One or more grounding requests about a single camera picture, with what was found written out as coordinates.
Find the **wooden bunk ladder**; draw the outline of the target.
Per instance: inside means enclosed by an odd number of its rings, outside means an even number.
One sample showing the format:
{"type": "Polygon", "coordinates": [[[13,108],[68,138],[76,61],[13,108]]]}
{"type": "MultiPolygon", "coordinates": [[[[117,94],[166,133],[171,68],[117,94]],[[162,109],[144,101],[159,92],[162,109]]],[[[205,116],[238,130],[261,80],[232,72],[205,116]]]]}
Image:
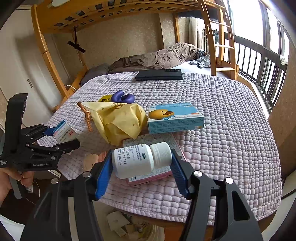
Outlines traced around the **wooden bunk ladder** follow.
{"type": "Polygon", "coordinates": [[[223,72],[230,79],[236,80],[239,66],[236,64],[232,24],[224,1],[200,0],[198,3],[208,39],[211,75],[216,76],[218,72],[223,72]],[[209,7],[217,11],[218,21],[210,19],[209,7]],[[219,27],[217,43],[215,42],[212,23],[216,23],[219,27]]]}

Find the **yellow paper bag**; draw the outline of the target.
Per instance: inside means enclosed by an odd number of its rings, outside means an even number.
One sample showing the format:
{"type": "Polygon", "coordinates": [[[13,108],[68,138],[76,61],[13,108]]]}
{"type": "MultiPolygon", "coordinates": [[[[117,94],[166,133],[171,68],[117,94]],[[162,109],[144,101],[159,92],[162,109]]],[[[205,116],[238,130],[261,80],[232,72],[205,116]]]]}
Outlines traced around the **yellow paper bag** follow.
{"type": "Polygon", "coordinates": [[[147,128],[147,115],[136,103],[116,102],[78,102],[77,105],[85,114],[88,129],[91,121],[98,132],[110,145],[119,146],[128,138],[134,140],[147,128]]]}

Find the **yellow tissue packet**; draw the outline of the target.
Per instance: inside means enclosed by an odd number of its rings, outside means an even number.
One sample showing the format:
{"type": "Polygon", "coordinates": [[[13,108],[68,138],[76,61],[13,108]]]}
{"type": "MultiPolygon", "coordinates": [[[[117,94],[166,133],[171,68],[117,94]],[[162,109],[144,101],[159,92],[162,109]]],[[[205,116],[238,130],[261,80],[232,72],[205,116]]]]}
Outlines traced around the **yellow tissue packet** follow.
{"type": "Polygon", "coordinates": [[[112,94],[104,95],[98,100],[98,102],[111,102],[111,98],[112,98],[112,94]]]}

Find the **white trash bin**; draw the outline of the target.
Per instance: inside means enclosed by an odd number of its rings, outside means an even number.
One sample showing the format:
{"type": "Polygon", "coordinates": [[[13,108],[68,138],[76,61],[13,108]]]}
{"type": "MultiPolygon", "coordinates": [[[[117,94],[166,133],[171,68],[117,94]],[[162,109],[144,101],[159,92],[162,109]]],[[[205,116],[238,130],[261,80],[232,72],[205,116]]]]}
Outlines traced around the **white trash bin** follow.
{"type": "Polygon", "coordinates": [[[109,228],[124,240],[165,240],[163,227],[121,211],[114,211],[106,216],[109,228]]]}

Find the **black laptop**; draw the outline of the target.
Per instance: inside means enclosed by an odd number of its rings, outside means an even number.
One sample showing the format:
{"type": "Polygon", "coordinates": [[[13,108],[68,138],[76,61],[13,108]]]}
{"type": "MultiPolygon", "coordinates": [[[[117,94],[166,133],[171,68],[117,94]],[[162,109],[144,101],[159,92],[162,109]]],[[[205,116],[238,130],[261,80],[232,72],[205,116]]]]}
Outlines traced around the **black laptop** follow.
{"type": "Polygon", "coordinates": [[[136,81],[148,80],[182,80],[182,72],[180,69],[151,69],[138,72],[135,77],[136,81]]]}

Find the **pink medicine box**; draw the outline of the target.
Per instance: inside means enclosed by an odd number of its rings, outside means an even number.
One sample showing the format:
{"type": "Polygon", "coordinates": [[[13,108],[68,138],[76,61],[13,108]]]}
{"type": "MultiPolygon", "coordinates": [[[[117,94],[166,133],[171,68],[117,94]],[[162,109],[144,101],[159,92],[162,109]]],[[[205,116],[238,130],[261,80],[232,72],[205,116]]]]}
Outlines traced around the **pink medicine box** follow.
{"type": "Polygon", "coordinates": [[[185,161],[186,158],[172,133],[146,134],[141,135],[137,139],[127,139],[123,141],[123,147],[147,144],[151,147],[153,154],[156,154],[154,159],[154,169],[145,175],[133,176],[126,181],[130,186],[145,184],[151,181],[160,180],[171,176],[173,173],[170,168],[171,161],[169,160],[169,149],[174,149],[176,156],[181,157],[185,161]]]}

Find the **blue emoji box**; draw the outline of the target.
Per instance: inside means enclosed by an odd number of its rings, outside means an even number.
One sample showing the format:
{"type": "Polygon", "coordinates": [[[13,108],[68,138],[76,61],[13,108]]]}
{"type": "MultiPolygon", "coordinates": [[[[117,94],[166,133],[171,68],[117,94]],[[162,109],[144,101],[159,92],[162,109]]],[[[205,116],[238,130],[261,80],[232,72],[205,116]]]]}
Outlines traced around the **blue emoji box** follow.
{"type": "Polygon", "coordinates": [[[159,104],[149,107],[150,134],[198,130],[204,127],[204,116],[191,103],[159,104]]]}

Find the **lavender quilted bedspread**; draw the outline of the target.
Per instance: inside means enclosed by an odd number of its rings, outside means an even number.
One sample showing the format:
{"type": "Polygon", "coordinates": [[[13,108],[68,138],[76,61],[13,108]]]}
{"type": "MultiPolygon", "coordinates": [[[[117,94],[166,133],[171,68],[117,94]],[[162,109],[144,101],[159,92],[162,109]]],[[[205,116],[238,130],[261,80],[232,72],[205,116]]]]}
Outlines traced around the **lavender quilted bedspread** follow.
{"type": "Polygon", "coordinates": [[[281,167],[273,132],[253,92],[244,84],[199,73],[184,73],[182,80],[137,82],[135,72],[102,75],[78,89],[48,120],[54,127],[66,121],[81,145],[64,155],[58,168],[67,178],[81,173],[85,156],[102,153],[110,145],[97,130],[89,132],[78,102],[123,90],[135,96],[144,110],[157,104],[189,102],[205,118],[205,126],[174,134],[185,159],[209,178],[231,177],[257,220],[280,206],[281,167]]]}

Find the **white red striped medicine box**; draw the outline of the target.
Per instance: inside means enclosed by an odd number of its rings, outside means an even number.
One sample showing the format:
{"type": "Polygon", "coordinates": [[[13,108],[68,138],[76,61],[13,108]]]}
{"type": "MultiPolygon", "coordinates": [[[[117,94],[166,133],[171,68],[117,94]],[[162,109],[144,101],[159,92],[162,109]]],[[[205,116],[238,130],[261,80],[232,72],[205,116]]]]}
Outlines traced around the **white red striped medicine box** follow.
{"type": "Polygon", "coordinates": [[[69,142],[77,138],[76,132],[64,120],[54,128],[53,136],[58,144],[69,142]]]}

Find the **brown crumpled duvet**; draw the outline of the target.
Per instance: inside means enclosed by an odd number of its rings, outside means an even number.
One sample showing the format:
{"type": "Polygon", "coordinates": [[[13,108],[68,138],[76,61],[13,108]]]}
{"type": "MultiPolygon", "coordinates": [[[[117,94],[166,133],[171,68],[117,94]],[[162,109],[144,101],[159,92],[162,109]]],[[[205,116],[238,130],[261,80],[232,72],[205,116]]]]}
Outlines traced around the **brown crumpled duvet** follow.
{"type": "Polygon", "coordinates": [[[206,54],[205,51],[192,44],[178,42],[151,53],[122,57],[109,66],[109,73],[170,69],[206,54]]]}

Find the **grey crumpled clothes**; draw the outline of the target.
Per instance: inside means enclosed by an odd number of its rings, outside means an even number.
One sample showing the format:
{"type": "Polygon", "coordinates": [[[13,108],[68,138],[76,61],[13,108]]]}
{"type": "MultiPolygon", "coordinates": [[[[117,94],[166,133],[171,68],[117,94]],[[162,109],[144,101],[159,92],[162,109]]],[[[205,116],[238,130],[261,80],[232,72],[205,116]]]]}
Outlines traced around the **grey crumpled clothes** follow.
{"type": "Polygon", "coordinates": [[[201,56],[200,58],[198,58],[196,60],[190,61],[189,64],[195,65],[200,69],[210,67],[211,66],[210,54],[207,53],[206,55],[201,56]]]}

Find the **dark grey pillow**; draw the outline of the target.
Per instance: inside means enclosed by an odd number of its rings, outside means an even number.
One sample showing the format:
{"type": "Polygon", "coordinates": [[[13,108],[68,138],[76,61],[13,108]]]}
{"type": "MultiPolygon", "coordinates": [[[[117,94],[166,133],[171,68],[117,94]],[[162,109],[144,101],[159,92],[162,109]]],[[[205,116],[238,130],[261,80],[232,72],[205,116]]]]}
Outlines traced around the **dark grey pillow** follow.
{"type": "Polygon", "coordinates": [[[101,76],[101,75],[106,75],[109,72],[109,65],[107,63],[103,63],[101,65],[92,67],[89,69],[84,77],[82,78],[80,82],[80,86],[83,86],[85,83],[87,83],[89,80],[101,76]]]}

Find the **purple curved plastic object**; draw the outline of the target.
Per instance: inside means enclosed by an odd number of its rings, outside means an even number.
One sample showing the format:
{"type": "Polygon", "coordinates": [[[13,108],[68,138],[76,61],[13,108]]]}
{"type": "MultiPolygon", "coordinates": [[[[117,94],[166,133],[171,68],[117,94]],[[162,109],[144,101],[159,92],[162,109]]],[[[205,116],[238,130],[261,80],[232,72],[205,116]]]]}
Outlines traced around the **purple curved plastic object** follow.
{"type": "Polygon", "coordinates": [[[119,90],[112,95],[111,102],[131,104],[135,102],[135,96],[133,94],[125,94],[122,90],[119,90]]]}

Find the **wooden bunk bed frame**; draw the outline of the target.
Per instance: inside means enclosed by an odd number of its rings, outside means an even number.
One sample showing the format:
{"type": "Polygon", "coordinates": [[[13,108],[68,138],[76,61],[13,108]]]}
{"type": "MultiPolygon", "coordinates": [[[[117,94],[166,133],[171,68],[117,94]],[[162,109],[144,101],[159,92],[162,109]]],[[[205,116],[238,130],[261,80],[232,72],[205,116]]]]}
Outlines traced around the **wooden bunk bed frame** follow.
{"type": "MultiPolygon", "coordinates": [[[[217,11],[212,7],[208,11],[210,19],[218,21],[217,11]]],[[[110,66],[122,57],[151,53],[181,42],[181,16],[203,20],[198,1],[43,1],[31,7],[31,15],[37,44],[63,101],[81,87],[82,78],[92,67],[103,63],[110,66]],[[65,33],[72,37],[74,27],[77,42],[86,52],[75,50],[82,69],[71,85],[65,85],[45,35],[65,33]]],[[[217,43],[219,27],[216,23],[211,26],[217,43]]]]}

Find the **white pill bottle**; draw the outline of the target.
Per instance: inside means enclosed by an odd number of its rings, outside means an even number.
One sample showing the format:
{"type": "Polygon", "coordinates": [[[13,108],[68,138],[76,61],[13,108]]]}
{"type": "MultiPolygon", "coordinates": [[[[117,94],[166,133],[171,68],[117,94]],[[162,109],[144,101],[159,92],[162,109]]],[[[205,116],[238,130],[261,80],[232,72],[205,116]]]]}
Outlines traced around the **white pill bottle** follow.
{"type": "MultiPolygon", "coordinates": [[[[135,145],[115,149],[112,153],[112,165],[115,175],[119,179],[126,179],[133,176],[145,175],[154,169],[154,159],[151,147],[147,144],[135,145]]],[[[169,160],[172,161],[171,150],[169,149],[169,160]]]]}

